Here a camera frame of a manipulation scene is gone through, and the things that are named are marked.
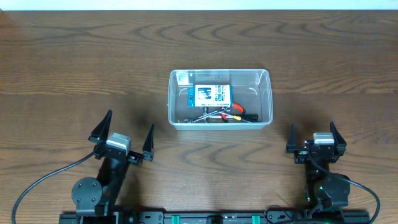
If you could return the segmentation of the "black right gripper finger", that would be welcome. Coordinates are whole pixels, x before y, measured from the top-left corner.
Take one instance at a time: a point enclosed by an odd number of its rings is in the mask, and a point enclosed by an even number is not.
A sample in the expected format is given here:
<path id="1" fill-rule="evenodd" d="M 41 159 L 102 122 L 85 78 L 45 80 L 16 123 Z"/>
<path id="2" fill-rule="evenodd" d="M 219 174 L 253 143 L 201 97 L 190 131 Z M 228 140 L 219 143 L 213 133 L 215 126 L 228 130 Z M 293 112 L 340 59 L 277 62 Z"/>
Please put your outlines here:
<path id="1" fill-rule="evenodd" d="M 335 143 L 335 151 L 339 156 L 343 156 L 346 150 L 347 143 L 341 134 L 338 132 L 334 122 L 330 123 L 330 131 L 333 135 L 334 143 Z"/>
<path id="2" fill-rule="evenodd" d="M 296 135 L 294 124 L 291 124 L 290 134 L 287 140 L 285 151 L 287 154 L 294 153 L 296 151 Z"/>

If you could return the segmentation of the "red black pliers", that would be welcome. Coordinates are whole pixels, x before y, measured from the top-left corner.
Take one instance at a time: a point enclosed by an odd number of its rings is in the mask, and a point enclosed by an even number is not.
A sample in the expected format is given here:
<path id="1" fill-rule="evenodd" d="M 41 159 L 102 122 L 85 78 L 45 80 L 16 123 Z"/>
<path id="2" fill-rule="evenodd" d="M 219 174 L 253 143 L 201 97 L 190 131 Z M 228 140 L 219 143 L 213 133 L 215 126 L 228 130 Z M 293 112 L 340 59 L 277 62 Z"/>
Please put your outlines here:
<path id="1" fill-rule="evenodd" d="M 245 113 L 246 113 L 246 110 L 245 110 L 241 105 L 239 105 L 239 104 L 237 104 L 237 103 L 232 103 L 231 106 L 232 106 L 233 109 L 238 110 L 241 114 L 245 114 Z M 225 123 L 228 123 L 228 119 L 227 119 L 227 116 L 226 116 L 225 114 L 222 114 L 222 115 L 221 115 L 221 119 L 222 119 Z"/>

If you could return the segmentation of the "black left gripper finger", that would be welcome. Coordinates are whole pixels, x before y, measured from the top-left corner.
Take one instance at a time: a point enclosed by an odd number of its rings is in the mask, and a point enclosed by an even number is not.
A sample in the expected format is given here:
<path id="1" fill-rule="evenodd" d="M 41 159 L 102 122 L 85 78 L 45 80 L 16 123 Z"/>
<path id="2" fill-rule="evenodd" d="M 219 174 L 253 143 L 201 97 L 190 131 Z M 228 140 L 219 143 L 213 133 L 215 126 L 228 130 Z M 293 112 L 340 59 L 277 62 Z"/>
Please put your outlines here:
<path id="1" fill-rule="evenodd" d="M 142 147 L 143 158 L 152 161 L 154 158 L 154 124 L 150 127 L 145 143 Z"/>
<path id="2" fill-rule="evenodd" d="M 94 143 L 106 142 L 108 139 L 113 111 L 108 110 L 101 122 L 92 130 L 88 140 Z"/>

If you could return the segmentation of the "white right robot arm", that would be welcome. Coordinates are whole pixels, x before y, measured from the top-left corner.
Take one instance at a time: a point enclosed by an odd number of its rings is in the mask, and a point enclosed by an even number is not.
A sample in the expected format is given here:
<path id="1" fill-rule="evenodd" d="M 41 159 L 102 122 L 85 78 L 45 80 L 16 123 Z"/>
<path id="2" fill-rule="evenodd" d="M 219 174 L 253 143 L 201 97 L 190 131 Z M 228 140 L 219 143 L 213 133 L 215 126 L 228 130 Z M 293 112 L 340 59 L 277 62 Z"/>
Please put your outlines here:
<path id="1" fill-rule="evenodd" d="M 291 125 L 286 144 L 286 153 L 294 155 L 296 164 L 305 166 L 305 198 L 308 206 L 303 210 L 306 218 L 321 218 L 340 213 L 348 206 L 350 193 L 349 179 L 345 175 L 333 174 L 329 165 L 344 155 L 347 143 L 330 123 L 330 131 L 314 133 L 313 138 L 304 141 L 303 146 L 296 144 L 295 126 Z"/>

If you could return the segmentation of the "small claw hammer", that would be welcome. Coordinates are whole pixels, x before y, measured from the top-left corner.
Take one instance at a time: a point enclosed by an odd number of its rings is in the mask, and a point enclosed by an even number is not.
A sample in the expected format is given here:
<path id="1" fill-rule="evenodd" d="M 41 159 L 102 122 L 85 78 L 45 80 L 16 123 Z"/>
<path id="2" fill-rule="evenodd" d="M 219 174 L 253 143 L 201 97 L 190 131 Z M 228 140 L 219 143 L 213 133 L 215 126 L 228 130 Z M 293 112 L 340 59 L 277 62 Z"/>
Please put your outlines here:
<path id="1" fill-rule="evenodd" d="M 211 115 L 205 119 L 205 122 L 221 120 L 224 123 L 255 123 L 258 122 L 257 114 L 247 114 L 244 108 L 234 107 L 231 111 L 225 111 L 220 114 Z"/>

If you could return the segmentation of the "blue white screwdriver box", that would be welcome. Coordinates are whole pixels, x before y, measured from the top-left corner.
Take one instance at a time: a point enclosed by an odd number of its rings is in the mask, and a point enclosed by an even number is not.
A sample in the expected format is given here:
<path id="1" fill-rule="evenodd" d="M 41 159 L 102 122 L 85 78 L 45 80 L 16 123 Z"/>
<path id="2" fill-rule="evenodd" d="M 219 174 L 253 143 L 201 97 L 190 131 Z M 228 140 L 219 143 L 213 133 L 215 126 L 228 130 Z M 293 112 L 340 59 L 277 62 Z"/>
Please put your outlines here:
<path id="1" fill-rule="evenodd" d="M 190 107 L 230 107 L 232 104 L 231 85 L 193 85 L 188 89 Z"/>

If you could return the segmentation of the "black yellow screwdriver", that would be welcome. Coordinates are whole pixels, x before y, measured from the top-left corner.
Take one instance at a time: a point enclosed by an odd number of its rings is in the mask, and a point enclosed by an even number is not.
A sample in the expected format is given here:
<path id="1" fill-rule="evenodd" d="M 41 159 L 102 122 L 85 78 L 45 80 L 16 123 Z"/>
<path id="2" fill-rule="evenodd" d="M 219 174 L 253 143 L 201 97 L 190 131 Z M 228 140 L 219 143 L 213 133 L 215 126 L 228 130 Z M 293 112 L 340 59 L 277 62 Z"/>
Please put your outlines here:
<path id="1" fill-rule="evenodd" d="M 233 115 L 233 114 L 228 114 L 228 113 L 222 113 L 227 116 L 228 122 L 230 120 L 235 120 L 239 122 L 244 122 L 244 123 L 256 123 L 258 122 L 258 115 L 257 114 L 238 114 L 238 115 Z"/>

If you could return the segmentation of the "silver wrench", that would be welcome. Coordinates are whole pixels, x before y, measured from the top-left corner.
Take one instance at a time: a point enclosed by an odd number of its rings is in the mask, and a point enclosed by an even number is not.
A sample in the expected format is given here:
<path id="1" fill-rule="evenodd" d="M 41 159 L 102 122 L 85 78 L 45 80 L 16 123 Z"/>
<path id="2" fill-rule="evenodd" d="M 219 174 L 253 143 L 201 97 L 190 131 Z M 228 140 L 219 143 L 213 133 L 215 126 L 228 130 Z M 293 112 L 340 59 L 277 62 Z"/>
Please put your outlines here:
<path id="1" fill-rule="evenodd" d="M 216 111 L 213 111 L 213 112 L 211 112 L 211 113 L 207 113 L 207 114 L 202 115 L 202 116 L 199 116 L 199 117 L 197 117 L 197 118 L 188 118 L 188 119 L 185 119 L 184 122 L 185 122 L 185 123 L 196 123 L 197 121 L 201 121 L 201 120 L 207 119 L 207 118 L 210 117 L 210 116 L 213 116 L 213 115 L 216 115 L 216 114 L 220 114 L 220 113 L 222 113 L 222 112 L 227 112 L 227 111 L 230 111 L 230 110 L 231 110 L 230 107 L 227 107 L 227 108 L 220 108 L 220 109 L 218 109 L 218 110 L 216 110 Z"/>

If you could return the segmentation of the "clear plastic container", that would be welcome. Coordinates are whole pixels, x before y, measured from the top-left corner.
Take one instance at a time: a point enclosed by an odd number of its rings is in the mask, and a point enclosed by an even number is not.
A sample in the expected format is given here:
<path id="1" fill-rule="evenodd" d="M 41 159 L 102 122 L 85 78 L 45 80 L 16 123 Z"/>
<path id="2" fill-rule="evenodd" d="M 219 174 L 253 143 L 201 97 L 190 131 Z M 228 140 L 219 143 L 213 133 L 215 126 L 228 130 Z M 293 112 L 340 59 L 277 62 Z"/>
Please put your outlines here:
<path id="1" fill-rule="evenodd" d="M 190 107 L 188 89 L 193 85 L 231 85 L 233 103 L 241 105 L 247 114 L 259 116 L 256 123 L 224 123 L 221 120 L 185 123 L 188 118 L 227 107 Z M 168 119 L 177 130 L 247 130 L 262 129 L 273 120 L 271 80 L 265 69 L 191 69 L 170 73 Z"/>

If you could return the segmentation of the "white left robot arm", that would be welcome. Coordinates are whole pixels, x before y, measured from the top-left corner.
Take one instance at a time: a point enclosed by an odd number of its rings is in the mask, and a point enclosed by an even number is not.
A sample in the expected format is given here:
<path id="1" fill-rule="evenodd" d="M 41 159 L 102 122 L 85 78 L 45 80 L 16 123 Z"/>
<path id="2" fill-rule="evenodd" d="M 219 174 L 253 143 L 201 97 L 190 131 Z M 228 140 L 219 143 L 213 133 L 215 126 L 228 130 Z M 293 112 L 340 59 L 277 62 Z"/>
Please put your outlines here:
<path id="1" fill-rule="evenodd" d="M 103 163 L 96 177 L 85 177 L 73 186 L 76 212 L 72 223 L 132 223 L 136 220 L 133 212 L 117 208 L 116 200 L 129 166 L 141 166 L 143 161 L 153 160 L 154 126 L 150 127 L 142 152 L 134 152 L 130 137 L 109 133 L 112 114 L 109 110 L 88 138 L 95 143 L 95 159 L 102 159 Z"/>

